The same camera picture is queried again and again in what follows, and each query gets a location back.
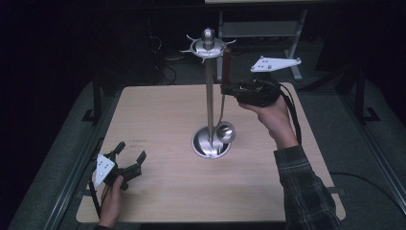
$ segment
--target white plastic piece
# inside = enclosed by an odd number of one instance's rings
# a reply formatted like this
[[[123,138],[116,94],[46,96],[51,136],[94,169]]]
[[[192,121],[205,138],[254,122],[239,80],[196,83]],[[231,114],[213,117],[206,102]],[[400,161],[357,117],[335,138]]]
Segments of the white plastic piece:
[[[257,63],[251,67],[252,73],[257,72],[272,72],[283,68],[295,66],[302,63],[300,58],[285,59],[285,58],[269,58],[261,56]]]
[[[114,168],[115,165],[116,164],[107,157],[101,154],[98,155],[98,165],[96,168],[96,180],[95,180],[96,188],[99,188],[99,186],[102,184],[102,182],[105,180],[105,178],[108,176],[108,174],[111,172],[111,170]]]

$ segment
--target metal pole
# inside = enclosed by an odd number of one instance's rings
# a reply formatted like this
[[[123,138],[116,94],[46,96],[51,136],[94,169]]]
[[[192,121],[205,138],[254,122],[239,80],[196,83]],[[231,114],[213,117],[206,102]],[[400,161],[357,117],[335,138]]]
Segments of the metal pole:
[[[208,121],[208,131],[209,131],[209,143],[210,146],[213,144],[214,136],[214,112],[213,112],[213,67],[214,59],[208,58],[205,60],[206,68],[206,95],[207,95],[207,121]]]

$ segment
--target black handheld controller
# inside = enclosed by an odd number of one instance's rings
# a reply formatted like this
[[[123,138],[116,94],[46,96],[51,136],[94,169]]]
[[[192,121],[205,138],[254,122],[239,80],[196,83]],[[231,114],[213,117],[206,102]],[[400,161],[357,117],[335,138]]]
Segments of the black handheld controller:
[[[281,85],[264,73],[255,73],[249,80],[222,84],[221,94],[234,96],[242,104],[266,107],[281,95]]]
[[[249,80],[221,84],[220,87],[222,95],[234,96],[239,103],[258,107],[274,104],[282,96],[290,111],[292,122],[296,129],[296,138],[299,144],[302,143],[302,132],[293,98],[289,90],[283,84],[272,79],[269,73],[253,73]],[[283,93],[282,87],[289,93],[290,99]]]
[[[111,170],[111,172],[108,174],[108,176],[104,179],[104,183],[113,186],[114,181],[119,175],[122,175],[124,180],[123,184],[120,187],[121,190],[127,190],[128,189],[128,184],[126,182],[130,181],[131,179],[140,176],[141,173],[141,165],[147,158],[147,154],[145,151],[141,152],[140,156],[138,156],[136,163],[132,166],[129,166],[125,169],[119,169],[117,163],[116,163],[116,154],[120,154],[120,152],[124,149],[125,143],[121,142],[114,150],[112,150],[110,153],[105,154],[104,156],[109,158],[111,161],[115,163],[114,168]]]

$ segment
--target black device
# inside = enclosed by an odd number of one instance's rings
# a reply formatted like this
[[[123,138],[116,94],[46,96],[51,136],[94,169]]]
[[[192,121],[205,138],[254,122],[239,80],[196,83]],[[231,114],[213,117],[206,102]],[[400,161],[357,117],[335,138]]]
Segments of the black device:
[[[128,189],[128,184],[126,182],[130,181],[131,179],[140,176],[141,173],[141,165],[147,158],[147,154],[145,151],[141,152],[140,156],[138,156],[136,162],[134,165],[129,166],[125,169],[119,169],[117,163],[116,163],[116,154],[120,154],[120,152],[124,149],[125,147],[125,142],[121,142],[114,150],[112,150],[110,153],[105,154],[104,156],[109,158],[111,161],[115,163],[114,168],[111,170],[111,172],[108,174],[108,176],[105,178],[104,183],[108,186],[113,186],[114,181],[116,180],[117,176],[122,175],[124,180],[123,184],[120,187],[121,190],[127,190]]]
[[[221,84],[221,94],[234,96],[239,103],[266,107],[274,104],[282,96],[287,104],[296,130],[296,138],[302,143],[301,127],[296,113],[295,103],[289,90],[274,80],[270,73],[253,73],[248,80]],[[282,91],[284,88],[289,97]]]
[[[107,154],[104,154],[103,156],[105,156],[106,158],[108,158],[109,160],[111,160],[112,162],[114,162],[114,167],[113,169],[110,171],[110,173],[107,175],[107,177],[104,179],[104,183],[110,187],[113,186],[114,181],[116,180],[116,178],[119,175],[123,176],[123,184],[120,187],[121,190],[127,190],[128,189],[128,184],[127,182],[130,181],[131,179],[134,179],[137,176],[140,176],[141,173],[141,165],[143,164],[143,162],[146,160],[147,158],[147,154],[145,151],[141,152],[141,154],[138,156],[136,163],[125,168],[125,169],[120,169],[117,162],[116,162],[116,155],[120,154],[120,152],[124,149],[125,147],[125,142],[121,142],[119,143],[119,145],[114,148],[114,150],[110,151]],[[91,175],[93,174],[93,171],[97,168],[96,164],[92,170]],[[93,180],[92,180],[92,176],[90,176],[89,178],[89,189],[90,189],[90,194],[92,196],[93,199],[93,203],[95,204],[95,208],[96,208],[96,212],[98,213],[98,216],[100,217],[101,215],[101,211],[102,211],[102,207],[99,204],[98,198],[96,196],[96,189],[95,186],[93,184]]]

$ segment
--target shirt cuff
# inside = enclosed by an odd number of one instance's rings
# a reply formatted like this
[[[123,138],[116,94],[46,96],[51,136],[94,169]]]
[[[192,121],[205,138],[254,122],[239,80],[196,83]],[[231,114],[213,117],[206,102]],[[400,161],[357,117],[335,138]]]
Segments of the shirt cuff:
[[[312,172],[302,146],[274,151],[280,177]]]

